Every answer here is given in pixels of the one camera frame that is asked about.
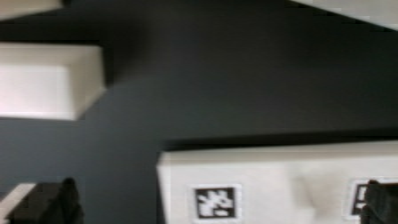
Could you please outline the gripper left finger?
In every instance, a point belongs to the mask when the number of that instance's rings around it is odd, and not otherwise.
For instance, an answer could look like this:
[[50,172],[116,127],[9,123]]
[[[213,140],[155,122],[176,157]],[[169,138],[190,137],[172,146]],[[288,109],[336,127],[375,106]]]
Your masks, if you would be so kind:
[[0,198],[0,224],[82,224],[73,178],[16,185]]

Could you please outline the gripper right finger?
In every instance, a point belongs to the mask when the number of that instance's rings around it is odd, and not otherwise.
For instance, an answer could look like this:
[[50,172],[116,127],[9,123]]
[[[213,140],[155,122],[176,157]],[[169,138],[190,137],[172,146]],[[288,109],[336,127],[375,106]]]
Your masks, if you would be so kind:
[[368,182],[361,224],[398,224],[398,183]]

